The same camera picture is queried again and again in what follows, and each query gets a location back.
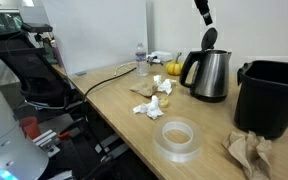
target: yellow object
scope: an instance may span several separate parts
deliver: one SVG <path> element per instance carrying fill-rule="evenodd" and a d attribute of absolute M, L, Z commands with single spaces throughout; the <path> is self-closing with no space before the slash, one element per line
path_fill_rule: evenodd
<path fill-rule="evenodd" d="M 178 76 L 181 74 L 183 62 L 178 62 L 178 58 L 182 55 L 181 52 L 177 53 L 175 61 L 168 62 L 166 64 L 167 73 L 173 76 Z"/>
<path fill-rule="evenodd" d="M 166 99 L 166 98 L 161 98 L 161 99 L 159 100 L 159 105 L 160 105 L 160 107 L 166 107 L 166 106 L 168 105 L 168 99 Z"/>

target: crumpled paper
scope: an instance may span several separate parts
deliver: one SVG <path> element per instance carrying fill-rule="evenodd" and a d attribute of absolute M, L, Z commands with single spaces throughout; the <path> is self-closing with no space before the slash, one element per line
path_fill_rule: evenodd
<path fill-rule="evenodd" d="M 146 113 L 146 115 L 152 119 L 156 119 L 158 116 L 163 115 L 163 112 L 158 106 L 159 100 L 157 96 L 152 96 L 152 101 L 148 104 L 141 104 L 133 108 L 133 113 Z"/>
<path fill-rule="evenodd" d="M 155 94 L 157 86 L 154 84 L 148 84 L 146 82 L 139 82 L 132 86 L 131 91 L 139 93 L 144 97 L 151 97 Z"/>
<path fill-rule="evenodd" d="M 247 136 L 232 132 L 222 142 L 230 154 L 242 165 L 250 180 L 267 180 L 272 178 L 268 157 L 272 146 L 270 140 L 256 137 L 249 132 Z"/>
<path fill-rule="evenodd" d="M 165 91 L 167 95 L 172 92 L 172 83 L 175 83 L 176 80 L 173 79 L 165 79 L 162 83 L 161 81 L 162 76 L 156 75 L 153 77 L 154 83 L 157 85 L 157 91 L 163 92 Z"/>

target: blue light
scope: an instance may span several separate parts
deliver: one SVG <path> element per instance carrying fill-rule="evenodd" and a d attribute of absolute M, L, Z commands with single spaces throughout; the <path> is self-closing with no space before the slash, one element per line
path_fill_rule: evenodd
<path fill-rule="evenodd" d="M 18 180 L 13 174 L 7 170 L 0 170 L 0 177 L 4 180 Z"/>

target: plastic water bottle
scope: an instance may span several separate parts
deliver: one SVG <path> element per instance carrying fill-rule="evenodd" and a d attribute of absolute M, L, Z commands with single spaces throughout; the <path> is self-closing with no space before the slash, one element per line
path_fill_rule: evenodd
<path fill-rule="evenodd" d="M 148 74 L 148 63 L 146 61 L 146 49 L 142 43 L 138 43 L 135 56 L 137 75 L 146 76 Z"/>

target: kettle lid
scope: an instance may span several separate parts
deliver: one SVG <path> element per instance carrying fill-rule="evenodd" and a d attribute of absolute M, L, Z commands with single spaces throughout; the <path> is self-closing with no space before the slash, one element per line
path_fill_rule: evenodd
<path fill-rule="evenodd" d="M 202 51 L 206 51 L 207 49 L 214 49 L 216 39 L 217 39 L 216 29 L 212 27 L 209 30 L 207 30 L 202 39 Z"/>

